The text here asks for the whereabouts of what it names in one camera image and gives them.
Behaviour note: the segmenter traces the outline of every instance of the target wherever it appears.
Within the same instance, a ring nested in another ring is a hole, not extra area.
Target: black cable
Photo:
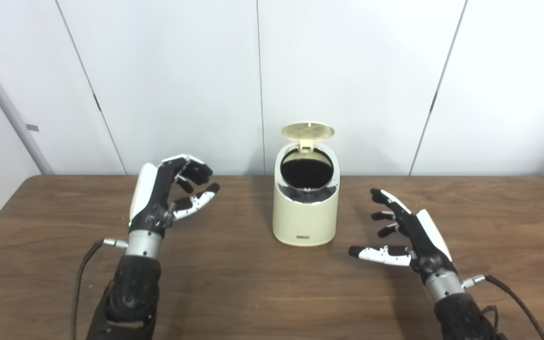
[[[499,310],[497,310],[497,306],[486,306],[486,308],[482,309],[482,314],[486,314],[488,312],[494,312],[494,330],[495,332],[499,332]]]
[[[516,300],[516,303],[520,305],[524,313],[526,313],[526,316],[530,319],[530,322],[533,323],[533,326],[535,327],[536,331],[538,332],[538,335],[542,340],[544,340],[544,331],[538,324],[538,321],[535,319],[535,316],[530,312],[530,310],[526,307],[526,305],[523,303],[523,301],[514,293],[507,284],[504,284],[499,279],[495,278],[492,275],[486,275],[486,281],[490,282],[491,284],[494,284],[498,288],[501,288],[505,293],[509,294],[514,300]]]
[[[85,254],[83,260],[81,261],[81,265],[79,266],[79,270],[77,272],[77,280],[75,280],[73,308],[71,308],[71,340],[76,340],[77,338],[77,310],[79,304],[79,292],[81,291],[81,276],[83,276],[85,265],[87,265],[87,262],[89,262],[91,256],[93,256],[95,252],[97,252],[98,249],[102,247],[103,244],[103,239],[94,243],[93,246],[91,246],[91,248]]]

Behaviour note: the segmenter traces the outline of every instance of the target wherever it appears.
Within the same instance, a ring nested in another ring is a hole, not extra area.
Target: trash can lid
[[[300,122],[283,127],[281,133],[290,140],[320,142],[331,138],[335,130],[324,123]]]

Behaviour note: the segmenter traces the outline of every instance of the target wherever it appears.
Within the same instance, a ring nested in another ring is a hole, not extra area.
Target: open lid
[[[281,133],[290,140],[299,141],[300,152],[311,153],[314,142],[331,138],[335,130],[323,123],[300,122],[283,127]]]

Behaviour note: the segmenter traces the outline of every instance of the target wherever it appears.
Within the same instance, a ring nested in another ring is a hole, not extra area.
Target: robotic hand
[[[371,215],[373,220],[393,222],[378,232],[379,237],[399,232],[410,239],[412,249],[407,246],[352,246],[349,254],[361,260],[410,265],[419,273],[435,303],[434,313],[440,321],[444,340],[505,340],[505,335],[496,330],[496,326],[484,316],[485,311],[480,310],[473,297],[465,291],[487,276],[474,276],[461,282],[446,243],[426,210],[413,214],[399,199],[384,190],[371,189],[371,194],[373,202],[384,204],[391,210]]]
[[[129,209],[128,241],[107,238],[100,243],[125,249],[125,254],[93,314],[88,340],[150,340],[153,337],[161,276],[157,257],[165,230],[174,221],[199,211],[215,196],[220,185],[213,183],[203,192],[168,203],[170,188],[173,183],[178,183],[184,191],[192,193],[188,180],[202,185],[212,174],[207,164],[185,154],[165,159],[158,167],[147,163],[140,170]],[[89,257],[99,247],[98,243],[94,247],[86,255],[77,276],[72,340],[75,339],[81,273]]]

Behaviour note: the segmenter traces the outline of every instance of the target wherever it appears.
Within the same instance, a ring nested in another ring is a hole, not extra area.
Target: cable connector
[[[473,286],[477,285],[478,283],[480,283],[480,282],[482,282],[484,280],[486,280],[486,276],[484,276],[484,275],[471,276],[470,278],[466,278],[466,279],[462,280],[461,286],[463,288],[470,288],[470,287],[473,287]]]
[[[112,246],[116,248],[125,249],[127,246],[129,246],[129,243],[127,241],[123,241],[122,239],[114,239],[114,238],[105,238],[104,244],[107,246]]]

